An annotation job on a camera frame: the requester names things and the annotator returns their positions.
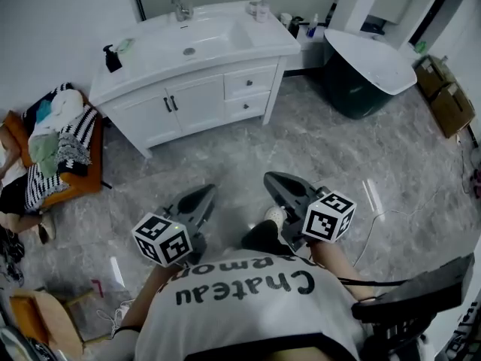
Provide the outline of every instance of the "chrome faucet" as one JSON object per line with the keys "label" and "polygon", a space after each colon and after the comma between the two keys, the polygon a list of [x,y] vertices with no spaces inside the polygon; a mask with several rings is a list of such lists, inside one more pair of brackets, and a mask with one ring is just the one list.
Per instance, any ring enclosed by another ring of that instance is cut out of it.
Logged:
{"label": "chrome faucet", "polygon": [[194,15],[192,7],[185,9],[181,0],[171,0],[171,3],[175,5],[175,16],[177,17],[177,21],[192,19],[192,16]]}

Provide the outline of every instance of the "drawer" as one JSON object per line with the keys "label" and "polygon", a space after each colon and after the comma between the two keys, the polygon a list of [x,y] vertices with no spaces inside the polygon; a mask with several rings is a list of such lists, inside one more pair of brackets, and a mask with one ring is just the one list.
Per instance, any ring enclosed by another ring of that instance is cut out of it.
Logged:
{"label": "drawer", "polygon": [[271,91],[277,65],[244,69],[224,74],[225,100]]}
{"label": "drawer", "polygon": [[247,96],[246,98],[226,100],[226,121],[242,120],[249,117],[264,115],[270,94],[271,92],[268,92]]}

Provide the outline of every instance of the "sink drain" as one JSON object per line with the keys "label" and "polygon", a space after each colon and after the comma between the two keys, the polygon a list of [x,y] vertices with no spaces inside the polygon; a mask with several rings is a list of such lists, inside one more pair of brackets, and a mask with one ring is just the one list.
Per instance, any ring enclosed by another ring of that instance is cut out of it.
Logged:
{"label": "sink drain", "polygon": [[188,56],[188,55],[193,55],[195,53],[195,48],[186,48],[184,51],[183,51],[183,54]]}

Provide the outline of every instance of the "black handle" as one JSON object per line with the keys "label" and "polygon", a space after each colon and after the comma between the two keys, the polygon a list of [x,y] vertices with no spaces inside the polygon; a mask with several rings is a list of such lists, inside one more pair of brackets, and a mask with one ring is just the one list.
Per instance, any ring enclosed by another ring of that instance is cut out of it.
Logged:
{"label": "black handle", "polygon": [[168,106],[167,98],[164,98],[165,107],[167,107],[168,112],[172,112],[171,108]]}
{"label": "black handle", "polygon": [[171,96],[171,101],[172,101],[172,105],[174,106],[174,110],[175,110],[175,111],[179,111],[179,109],[178,109],[177,106],[175,105],[174,95]]}

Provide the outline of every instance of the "blue cloth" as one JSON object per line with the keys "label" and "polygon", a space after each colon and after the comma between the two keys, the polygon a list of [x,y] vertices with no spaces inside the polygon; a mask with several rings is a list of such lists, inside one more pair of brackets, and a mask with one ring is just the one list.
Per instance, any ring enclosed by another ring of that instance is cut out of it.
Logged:
{"label": "blue cloth", "polygon": [[50,115],[50,112],[52,112],[51,106],[52,106],[52,102],[45,99],[41,101],[37,110],[37,117],[35,120],[36,123],[40,123],[43,119],[45,119]]}

